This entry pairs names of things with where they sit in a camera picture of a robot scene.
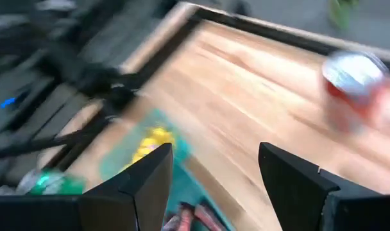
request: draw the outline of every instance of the green soda can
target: green soda can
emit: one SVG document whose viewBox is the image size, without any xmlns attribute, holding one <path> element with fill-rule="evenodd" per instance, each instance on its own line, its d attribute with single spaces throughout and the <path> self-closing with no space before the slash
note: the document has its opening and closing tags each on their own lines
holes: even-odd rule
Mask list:
<svg viewBox="0 0 390 231">
<path fill-rule="evenodd" d="M 329 19 L 341 29 L 349 25 L 350 14 L 358 0 L 329 0 Z"/>
<path fill-rule="evenodd" d="M 27 173 L 17 187 L 17 191 L 29 195 L 82 194 L 86 185 L 84 179 L 59 171 L 36 171 Z"/>
</svg>

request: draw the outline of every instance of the soda can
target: soda can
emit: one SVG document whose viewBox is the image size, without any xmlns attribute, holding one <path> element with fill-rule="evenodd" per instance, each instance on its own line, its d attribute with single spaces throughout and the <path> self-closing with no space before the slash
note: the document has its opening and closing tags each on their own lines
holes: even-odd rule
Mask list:
<svg viewBox="0 0 390 231">
<path fill-rule="evenodd" d="M 61 173 L 59 171 L 37 171 L 27 173 L 17 186 L 21 194 L 82 194 L 86 181 L 84 179 Z"/>
<path fill-rule="evenodd" d="M 372 122 L 389 70 L 375 55 L 338 51 L 324 62 L 326 116 L 343 132 L 356 132 Z"/>
</svg>

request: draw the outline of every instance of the wood grain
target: wood grain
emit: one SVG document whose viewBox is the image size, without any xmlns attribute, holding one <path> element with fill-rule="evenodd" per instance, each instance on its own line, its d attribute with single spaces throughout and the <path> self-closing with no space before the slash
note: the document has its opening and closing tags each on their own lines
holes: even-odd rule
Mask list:
<svg viewBox="0 0 390 231">
<path fill-rule="evenodd" d="M 123 65 L 136 71 L 176 31 L 182 3 Z M 319 68 L 325 57 L 205 22 L 69 172 L 100 184 L 100 160 L 152 108 L 194 147 L 187 167 L 238 230 L 281 230 L 257 162 L 267 141 L 380 193 L 390 193 L 390 89 L 375 124 L 357 135 L 330 129 Z"/>
</svg>

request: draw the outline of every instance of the red soda can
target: red soda can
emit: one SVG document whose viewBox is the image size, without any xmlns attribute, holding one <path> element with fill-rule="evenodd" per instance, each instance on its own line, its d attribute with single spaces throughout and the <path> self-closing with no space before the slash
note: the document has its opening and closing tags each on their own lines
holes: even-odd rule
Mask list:
<svg viewBox="0 0 390 231">
<path fill-rule="evenodd" d="M 322 66 L 326 116 L 342 132 L 372 122 L 388 68 L 373 54 L 338 51 Z"/>
</svg>

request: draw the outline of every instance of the blue light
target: blue light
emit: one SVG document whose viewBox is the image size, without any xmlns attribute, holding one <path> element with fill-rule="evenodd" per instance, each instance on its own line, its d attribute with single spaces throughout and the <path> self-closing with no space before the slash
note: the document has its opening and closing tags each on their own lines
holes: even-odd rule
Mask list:
<svg viewBox="0 0 390 231">
<path fill-rule="evenodd" d="M 6 101 L 4 101 L 4 103 L 0 103 L 0 107 L 1 108 L 7 107 L 8 105 L 10 105 L 14 102 L 15 102 L 15 98 L 7 99 Z"/>
</svg>

